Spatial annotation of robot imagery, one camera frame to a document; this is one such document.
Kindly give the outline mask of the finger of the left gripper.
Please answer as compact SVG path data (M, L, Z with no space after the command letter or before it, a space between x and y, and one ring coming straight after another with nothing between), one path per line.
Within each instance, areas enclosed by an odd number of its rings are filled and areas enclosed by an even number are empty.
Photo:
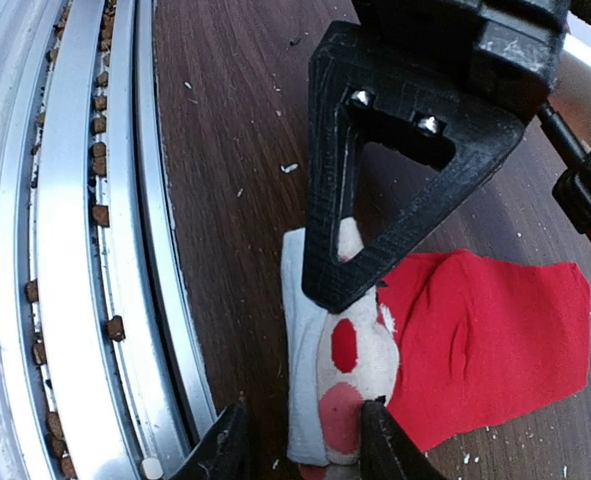
M380 285L524 130L362 27L331 23L309 62L304 293L337 313Z

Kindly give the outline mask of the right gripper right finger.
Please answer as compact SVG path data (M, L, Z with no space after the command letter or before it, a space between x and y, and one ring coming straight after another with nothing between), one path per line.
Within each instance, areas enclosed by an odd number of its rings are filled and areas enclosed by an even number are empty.
M420 452L380 400L360 414L360 477L364 480L445 480Z

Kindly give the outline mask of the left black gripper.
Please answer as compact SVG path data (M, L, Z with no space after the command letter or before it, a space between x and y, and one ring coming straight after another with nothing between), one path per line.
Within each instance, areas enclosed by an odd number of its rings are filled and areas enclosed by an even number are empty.
M538 119L567 168L553 195L591 235L591 151L549 104L566 18L591 1L358 1L376 55L379 139L445 175L438 218L466 200Z

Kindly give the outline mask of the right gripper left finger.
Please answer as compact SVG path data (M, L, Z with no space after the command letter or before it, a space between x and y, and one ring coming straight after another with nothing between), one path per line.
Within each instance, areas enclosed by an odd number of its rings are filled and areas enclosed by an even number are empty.
M246 406L228 405L172 480L246 480L249 478Z

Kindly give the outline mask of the red sock with stripes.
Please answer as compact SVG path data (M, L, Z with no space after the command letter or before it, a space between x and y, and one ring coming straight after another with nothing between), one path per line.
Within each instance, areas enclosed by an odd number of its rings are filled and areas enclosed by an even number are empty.
M302 289L305 232L283 238L288 458L306 479L358 475L360 411L383 398L421 452L583 390L591 288L573 263L467 250L407 257L333 314Z

